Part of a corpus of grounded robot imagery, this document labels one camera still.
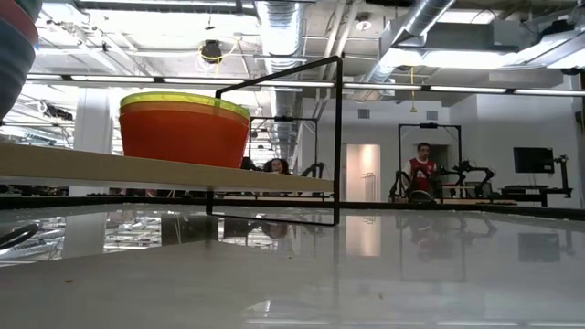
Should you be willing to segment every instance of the bowl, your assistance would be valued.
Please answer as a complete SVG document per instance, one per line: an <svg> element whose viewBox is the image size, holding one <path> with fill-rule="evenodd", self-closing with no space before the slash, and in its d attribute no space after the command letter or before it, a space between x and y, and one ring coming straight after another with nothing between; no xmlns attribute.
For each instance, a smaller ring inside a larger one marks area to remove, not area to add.
<svg viewBox="0 0 585 329"><path fill-rule="evenodd" d="M16 0L16 3L27 12L27 15L36 22L43 6L43 0Z"/></svg>
<svg viewBox="0 0 585 329"><path fill-rule="evenodd" d="M183 92L146 92L122 99L124 155L239 168L250 114L239 105Z"/></svg>
<svg viewBox="0 0 585 329"><path fill-rule="evenodd" d="M0 19L4 19L18 32L25 36L31 46L38 43L38 32L35 23L13 0L0 0Z"/></svg>
<svg viewBox="0 0 585 329"><path fill-rule="evenodd" d="M35 61L27 39L0 19L0 120L12 109Z"/></svg>

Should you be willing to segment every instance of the metal stand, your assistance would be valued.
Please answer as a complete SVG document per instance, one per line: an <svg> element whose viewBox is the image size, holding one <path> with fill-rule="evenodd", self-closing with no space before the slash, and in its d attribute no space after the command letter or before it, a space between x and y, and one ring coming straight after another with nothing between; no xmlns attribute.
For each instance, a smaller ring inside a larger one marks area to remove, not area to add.
<svg viewBox="0 0 585 329"><path fill-rule="evenodd" d="M343 60L340 59L338 56L332 56L330 58L324 58L320 60L316 60L311 63L307 63L305 65L286 69L281 72L273 73L271 75L267 75L255 80L247 80L237 85L229 86L224 89L220 89L216 91L216 98L221 99L221 95L228 91L239 90L242 88L246 88L249 86L254 86L258 83L278 79L281 77L285 77L294 73L299 73L306 71L308 69L316 69L323 65L328 64L337 64L336 68L336 77L335 77L335 165L334 165L334 181L333 181L333 189L334 189L334 200L333 202L324 202L322 208L331 208L333 209L333 223L315 223L315 222L304 222L304 221L294 221L296 224L313 224L313 225L322 225L322 226L336 226L339 224L340 218L340 189L341 189L341 121L342 121L342 99L343 99L343 76L344 76L344 65ZM229 218L244 218L244 219L252 219L252 220L259 220L258 218L248 218L242 216L231 216L225 214L216 214L213 212L213 206L216 205L218 201L215 199L213 191L207 191L207 198L205 209L206 213L210 216L221 216L221 217L229 217ZM271 205L271 201L266 201L266 207L275 207ZM302 207L299 202L296 201L280 201L278 202L279 207ZM270 219L270 218L262 218L261 220L271 220L271 221L282 221L281 219Z"/></svg>

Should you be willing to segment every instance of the red shirt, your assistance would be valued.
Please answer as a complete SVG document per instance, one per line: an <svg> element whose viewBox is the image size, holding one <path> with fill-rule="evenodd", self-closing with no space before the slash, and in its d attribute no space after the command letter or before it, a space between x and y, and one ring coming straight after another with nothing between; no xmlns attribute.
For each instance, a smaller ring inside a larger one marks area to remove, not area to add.
<svg viewBox="0 0 585 329"><path fill-rule="evenodd" d="M412 179L412 189L430 192L431 182L429 181L427 176L425 176L421 171L417 172L416 177L413 175L418 168L420 168L427 175L432 175L437 168L436 164L431 160L428 160L426 163L423 163L419 161L419 159L417 158L410 159L409 164L410 164L409 174Z"/></svg>

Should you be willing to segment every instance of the tv screen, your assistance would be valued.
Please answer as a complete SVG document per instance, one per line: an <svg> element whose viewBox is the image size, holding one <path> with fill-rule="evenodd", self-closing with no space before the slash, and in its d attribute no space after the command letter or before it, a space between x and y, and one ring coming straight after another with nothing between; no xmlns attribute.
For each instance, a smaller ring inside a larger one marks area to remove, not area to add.
<svg viewBox="0 0 585 329"><path fill-rule="evenodd" d="M554 174L555 163L552 149L515 147L514 166L518 174Z"/></svg>

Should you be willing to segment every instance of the robotic arm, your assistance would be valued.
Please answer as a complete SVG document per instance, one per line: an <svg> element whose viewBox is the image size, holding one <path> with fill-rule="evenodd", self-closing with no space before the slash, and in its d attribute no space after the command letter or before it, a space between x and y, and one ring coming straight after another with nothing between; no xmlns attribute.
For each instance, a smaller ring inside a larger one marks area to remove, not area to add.
<svg viewBox="0 0 585 329"><path fill-rule="evenodd" d="M457 172L462 172L462 173L463 172L470 173L470 172L478 172L478 171L485 173L484 180L478 186L475 187L475 196L476 197L484 196L485 184L487 184L487 182L489 182L489 180L495 176L495 173L492 170L490 170L490 168L471 166L469 164L469 161L467 161L467 160L461 162L458 166L455 166L453 169Z"/></svg>
<svg viewBox="0 0 585 329"><path fill-rule="evenodd" d="M440 166L439 168L437 168L437 175L457 175L459 178L457 179L457 182L455 182L455 186L463 186L463 182L465 181L465 175L463 174L462 171L449 171L447 169L445 169L444 166ZM460 197L463 197L463 191L460 190ZM457 192L454 189L451 189L451 197L455 196L457 194Z"/></svg>
<svg viewBox="0 0 585 329"><path fill-rule="evenodd" d="M303 173L301 174L301 177L307 177L309 174L313 174L313 178L318 177L319 179L323 178L323 169L325 167L324 163L316 163L316 164L311 164L310 167L306 168Z"/></svg>

